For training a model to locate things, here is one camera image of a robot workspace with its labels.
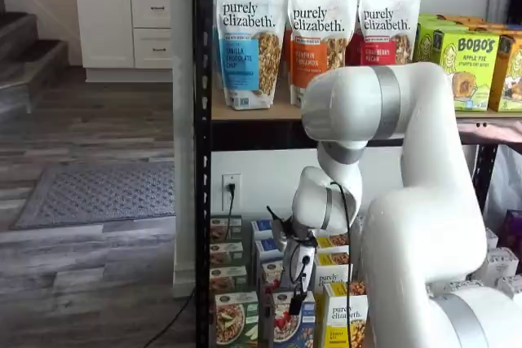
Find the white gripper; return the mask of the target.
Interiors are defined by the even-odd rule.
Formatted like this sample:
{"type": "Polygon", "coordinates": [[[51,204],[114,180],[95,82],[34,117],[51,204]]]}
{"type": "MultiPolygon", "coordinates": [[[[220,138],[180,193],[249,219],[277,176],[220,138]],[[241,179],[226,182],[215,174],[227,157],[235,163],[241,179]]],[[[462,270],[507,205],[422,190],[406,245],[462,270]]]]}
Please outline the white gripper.
{"type": "Polygon", "coordinates": [[[289,314],[299,315],[307,297],[313,261],[316,253],[314,240],[289,240],[283,256],[283,286],[294,288],[289,314]]]}

